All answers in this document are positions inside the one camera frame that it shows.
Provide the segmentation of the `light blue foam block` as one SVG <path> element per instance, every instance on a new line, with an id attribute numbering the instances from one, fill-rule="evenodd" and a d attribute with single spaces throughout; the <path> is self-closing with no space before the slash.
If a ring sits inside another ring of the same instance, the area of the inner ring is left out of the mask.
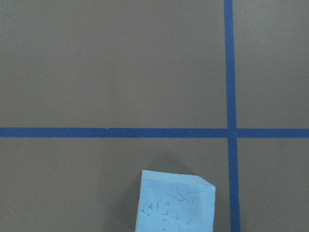
<path id="1" fill-rule="evenodd" d="M 137 232 L 213 231 L 216 188 L 197 175 L 143 170 Z"/>

